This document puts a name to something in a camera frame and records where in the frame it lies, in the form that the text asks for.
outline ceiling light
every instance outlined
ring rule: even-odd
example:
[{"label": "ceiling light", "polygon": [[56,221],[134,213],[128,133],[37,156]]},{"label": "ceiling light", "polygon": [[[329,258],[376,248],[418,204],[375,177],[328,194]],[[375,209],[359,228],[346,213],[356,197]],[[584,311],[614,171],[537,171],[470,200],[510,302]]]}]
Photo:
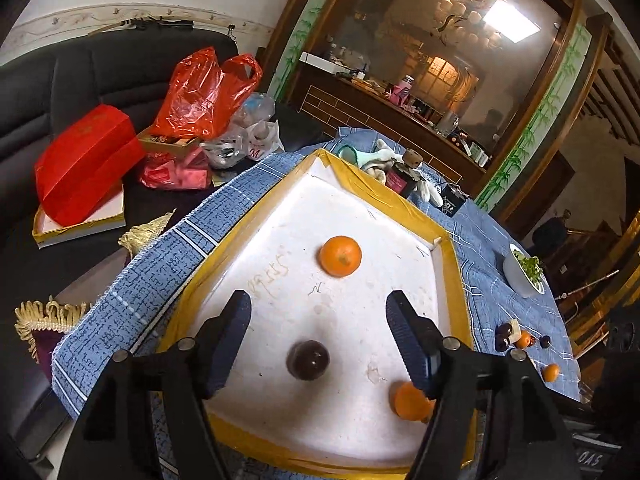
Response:
[{"label": "ceiling light", "polygon": [[484,20],[513,43],[518,43],[540,31],[540,27],[504,0],[496,0],[484,16]]}]

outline blue gripper pad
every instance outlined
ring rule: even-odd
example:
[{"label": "blue gripper pad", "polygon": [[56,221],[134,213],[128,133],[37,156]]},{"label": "blue gripper pad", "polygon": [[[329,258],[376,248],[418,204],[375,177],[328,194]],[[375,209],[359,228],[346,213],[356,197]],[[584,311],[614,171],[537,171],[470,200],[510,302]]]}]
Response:
[{"label": "blue gripper pad", "polygon": [[236,290],[218,316],[224,323],[223,333],[213,352],[207,378],[207,394],[212,396],[224,388],[236,360],[244,334],[251,321],[251,298],[244,290]]},{"label": "blue gripper pad", "polygon": [[395,290],[386,298],[386,322],[411,382],[433,398],[433,377],[440,367],[440,348],[435,341],[442,339],[440,331],[431,319],[415,313],[402,290]]}]

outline green vegetable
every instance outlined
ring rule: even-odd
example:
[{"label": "green vegetable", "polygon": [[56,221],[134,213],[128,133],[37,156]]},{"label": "green vegetable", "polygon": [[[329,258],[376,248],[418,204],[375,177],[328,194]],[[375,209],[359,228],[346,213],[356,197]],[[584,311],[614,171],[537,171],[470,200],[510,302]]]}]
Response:
[{"label": "green vegetable", "polygon": [[542,283],[542,269],[540,269],[540,260],[537,256],[528,258],[520,251],[515,250],[513,251],[513,255],[516,257],[522,266],[522,270],[524,270],[524,273],[532,283]]}]

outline orange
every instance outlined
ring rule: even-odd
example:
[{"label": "orange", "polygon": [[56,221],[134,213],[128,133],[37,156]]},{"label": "orange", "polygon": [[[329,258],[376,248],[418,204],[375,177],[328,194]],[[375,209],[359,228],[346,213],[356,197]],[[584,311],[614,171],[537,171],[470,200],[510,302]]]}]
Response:
[{"label": "orange", "polygon": [[525,348],[529,347],[530,343],[531,343],[531,334],[526,330],[523,330],[522,335],[520,336],[520,339],[516,341],[516,346],[520,350],[524,350]]},{"label": "orange", "polygon": [[435,404],[435,400],[427,399],[424,393],[411,382],[402,384],[393,400],[397,416],[403,420],[422,420],[423,422],[431,418]]},{"label": "orange", "polygon": [[558,378],[559,374],[560,367],[555,363],[552,363],[549,366],[545,366],[545,368],[542,370],[542,378],[545,380],[545,383],[552,383]]},{"label": "orange", "polygon": [[342,278],[360,266],[362,251],[353,238],[334,236],[322,246],[318,259],[327,274]]}]

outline metal bolt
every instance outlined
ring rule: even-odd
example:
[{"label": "metal bolt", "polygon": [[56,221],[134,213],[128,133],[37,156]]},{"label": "metal bolt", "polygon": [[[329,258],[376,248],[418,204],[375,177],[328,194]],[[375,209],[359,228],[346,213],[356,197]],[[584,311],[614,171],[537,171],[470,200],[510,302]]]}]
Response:
[{"label": "metal bolt", "polygon": [[194,346],[196,346],[196,340],[193,337],[183,337],[178,341],[178,348],[183,351],[191,350]]},{"label": "metal bolt", "polygon": [[460,341],[455,337],[446,337],[442,340],[442,346],[447,350],[457,350],[460,348]]},{"label": "metal bolt", "polygon": [[116,350],[113,355],[111,356],[111,359],[113,359],[114,361],[116,361],[117,363],[121,363],[124,361],[124,359],[126,359],[127,357],[129,357],[129,352],[127,352],[126,350]]},{"label": "metal bolt", "polygon": [[524,350],[520,350],[519,348],[514,348],[509,352],[509,355],[512,359],[516,359],[517,362],[521,363],[524,359],[527,358],[527,353]]}]

